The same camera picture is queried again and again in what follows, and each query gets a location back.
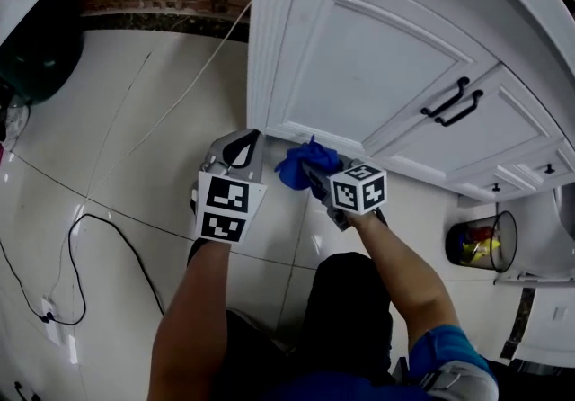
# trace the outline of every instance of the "tile floor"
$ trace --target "tile floor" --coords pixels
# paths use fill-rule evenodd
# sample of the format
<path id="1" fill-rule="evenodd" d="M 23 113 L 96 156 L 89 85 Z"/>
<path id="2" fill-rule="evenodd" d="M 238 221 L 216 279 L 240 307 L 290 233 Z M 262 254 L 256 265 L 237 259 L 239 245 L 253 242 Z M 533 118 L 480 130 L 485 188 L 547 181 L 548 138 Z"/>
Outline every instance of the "tile floor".
<path id="1" fill-rule="evenodd" d="M 199 163 L 214 139 L 245 124 L 247 45 L 227 42 L 181 105 L 100 182 L 180 96 L 218 42 L 151 31 L 89 31 L 75 72 L 33 108 L 13 154 L 4 154 L 0 165 L 0 237 L 36 309 L 58 277 L 60 247 L 74 215 L 94 190 L 82 211 L 121 227 L 169 303 L 192 243 L 189 198 Z M 330 254 L 365 251 L 357 234 L 340 233 L 307 192 L 293 192 L 278 180 L 273 168 L 288 147 L 268 139 L 263 181 L 269 189 L 246 242 L 232 254 L 228 303 L 293 342 L 317 265 Z M 446 228 L 464 217 L 456 195 L 391 174 L 385 215 L 446 282 L 473 344 L 497 358 L 521 289 L 494 287 L 492 272 L 447 261 Z M 154 298 L 110 227 L 85 219 L 72 246 L 88 310 L 80 325 L 62 328 L 61 346 L 48 339 L 0 258 L 0 390 L 18 399 L 12 384 L 19 379 L 45 400 L 145 399 L 160 321 Z M 73 319 L 82 303 L 64 253 L 51 297 L 58 313 Z M 407 334 L 392 312 L 396 361 L 407 352 Z"/>

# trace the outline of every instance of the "black drawer handle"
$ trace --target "black drawer handle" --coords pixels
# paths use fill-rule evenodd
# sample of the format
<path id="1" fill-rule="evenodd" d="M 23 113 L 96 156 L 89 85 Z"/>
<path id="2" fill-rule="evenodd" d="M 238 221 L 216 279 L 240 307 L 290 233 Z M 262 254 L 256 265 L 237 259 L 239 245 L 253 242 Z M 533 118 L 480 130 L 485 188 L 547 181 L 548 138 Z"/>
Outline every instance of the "black drawer handle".
<path id="1" fill-rule="evenodd" d="M 457 86 L 459 86 L 459 91 L 457 92 L 456 95 L 454 95 L 447 102 L 439 105 L 437 109 L 435 109 L 434 111 L 431 111 L 426 107 L 425 109 L 421 109 L 421 113 L 427 115 L 430 118 L 437 117 L 440 113 L 447 110 L 449 107 L 454 105 L 457 101 L 459 101 L 459 99 L 461 99 L 464 96 L 464 89 L 467 85 L 469 85 L 469 78 L 467 78 L 466 76 L 464 76 L 463 78 L 459 78 L 457 80 Z"/>
<path id="2" fill-rule="evenodd" d="M 473 91 L 473 93 L 471 94 L 471 96 L 473 97 L 473 105 L 467 109 L 465 109 L 464 111 L 458 113 L 455 117 L 453 117 L 451 120 L 447 120 L 445 121 L 443 118 L 441 117 L 437 117 L 435 119 L 436 123 L 439 123 L 441 126 L 445 126 L 446 128 L 448 126 L 451 126 L 452 124 L 456 124 L 458 121 L 462 120 L 463 118 L 465 118 L 467 115 L 469 115 L 472 111 L 475 111 L 475 109 L 477 108 L 477 105 L 479 105 L 479 98 L 481 96 L 483 96 L 483 91 L 481 90 L 477 90 L 477 91 Z"/>

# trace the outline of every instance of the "mesh wastebasket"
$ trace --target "mesh wastebasket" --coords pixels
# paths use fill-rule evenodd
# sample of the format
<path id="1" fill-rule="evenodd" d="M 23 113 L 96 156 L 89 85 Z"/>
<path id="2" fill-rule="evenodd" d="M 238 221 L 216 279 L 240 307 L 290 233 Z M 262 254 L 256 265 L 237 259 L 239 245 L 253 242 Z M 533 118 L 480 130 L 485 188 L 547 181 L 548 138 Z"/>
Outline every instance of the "mesh wastebasket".
<path id="1" fill-rule="evenodd" d="M 447 259 L 464 267 L 505 272 L 517 249 L 518 228 L 509 211 L 455 224 L 446 236 Z"/>

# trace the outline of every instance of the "hand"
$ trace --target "hand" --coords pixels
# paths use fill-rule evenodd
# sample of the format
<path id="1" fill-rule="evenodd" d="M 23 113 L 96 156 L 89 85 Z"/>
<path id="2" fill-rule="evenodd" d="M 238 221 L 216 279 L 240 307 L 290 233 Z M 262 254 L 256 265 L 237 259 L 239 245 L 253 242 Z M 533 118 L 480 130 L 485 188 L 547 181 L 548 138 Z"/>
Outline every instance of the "hand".
<path id="1" fill-rule="evenodd" d="M 375 212 L 373 212 L 373 211 L 368 212 L 367 214 L 363 214 L 362 216 L 360 216 L 359 214 L 353 214 L 352 212 L 347 212 L 347 211 L 345 211 L 344 213 L 345 213 L 345 217 L 347 218 L 349 224 L 355 228 L 364 227 L 364 226 L 370 224 L 373 220 L 377 220 L 377 216 L 376 216 Z"/>

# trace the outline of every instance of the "black cable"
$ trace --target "black cable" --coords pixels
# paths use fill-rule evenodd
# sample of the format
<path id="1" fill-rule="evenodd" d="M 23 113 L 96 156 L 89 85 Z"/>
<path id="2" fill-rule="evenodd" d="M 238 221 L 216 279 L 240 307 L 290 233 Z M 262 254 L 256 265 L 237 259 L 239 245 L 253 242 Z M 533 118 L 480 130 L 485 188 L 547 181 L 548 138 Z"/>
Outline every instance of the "black cable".
<path id="1" fill-rule="evenodd" d="M 142 262 L 142 259 L 140 258 L 136 249 L 134 249 L 134 246 L 128 241 L 126 236 L 121 232 L 121 230 L 114 223 L 110 222 L 109 220 L 106 220 L 105 218 L 99 218 L 98 216 L 94 216 L 93 214 L 83 214 L 83 216 L 81 218 L 79 218 L 76 222 L 74 222 L 74 224 L 72 224 L 72 227 L 70 227 L 70 229 L 68 230 L 68 235 L 67 235 L 68 254 L 70 255 L 70 262 L 72 263 L 72 266 L 74 267 L 75 277 L 76 277 L 76 280 L 78 282 L 78 289 L 80 290 L 80 296 L 82 297 L 82 303 L 84 305 L 84 310 L 82 312 L 82 315 L 74 323 L 66 323 L 64 321 L 59 321 L 56 318 L 54 318 L 54 316 L 49 312 L 45 316 L 42 316 L 42 315 L 39 315 L 38 313 L 36 313 L 34 311 L 34 309 L 30 305 L 30 301 L 28 300 L 28 297 L 26 296 L 26 292 L 24 291 L 24 287 L 22 285 L 22 282 L 20 281 L 20 278 L 18 277 L 18 275 L 14 271 L 12 264 L 8 260 L 8 256 L 6 255 L 6 251 L 4 250 L 4 245 L 2 244 L 2 240 L 0 240 L 0 247 L 2 247 L 2 254 L 4 255 L 4 258 L 6 259 L 6 262 L 8 263 L 8 266 L 10 267 L 10 270 L 12 271 L 12 275 L 14 275 L 14 278 L 18 281 L 18 284 L 20 284 L 20 289 L 22 290 L 22 294 L 23 294 L 24 298 L 26 299 L 26 304 L 28 304 L 28 308 L 30 309 L 30 311 L 40 321 L 42 321 L 42 323 L 48 323 L 49 321 L 54 321 L 55 323 L 58 323 L 60 325 L 78 325 L 82 322 L 82 320 L 86 316 L 86 309 L 87 309 L 86 308 L 86 299 L 84 296 L 84 291 L 82 290 L 82 283 L 80 282 L 80 274 L 78 273 L 78 269 L 75 266 L 74 257 L 72 255 L 72 243 L 70 242 L 70 236 L 72 235 L 72 230 L 74 230 L 75 226 L 78 225 L 80 223 L 80 220 L 82 220 L 83 218 L 95 218 L 96 220 L 100 220 L 101 222 L 104 222 L 104 223 L 108 224 L 109 226 L 113 227 L 118 232 L 118 234 L 121 236 L 121 238 L 124 240 L 124 242 L 130 248 L 132 253 L 134 253 L 134 255 L 136 256 L 137 263 L 139 264 L 140 269 L 142 270 L 142 273 L 144 273 L 144 276 L 146 277 L 146 281 L 147 281 L 148 285 L 150 286 L 150 289 L 154 293 L 155 303 L 158 305 L 158 308 L 160 309 L 160 313 L 162 315 L 164 315 L 164 309 L 162 308 L 162 304 L 160 303 L 160 298 L 157 295 L 157 292 L 155 290 L 155 286 L 154 286 L 152 280 L 150 279 L 150 277 L 148 276 L 146 268 L 144 267 L 144 263 Z"/>

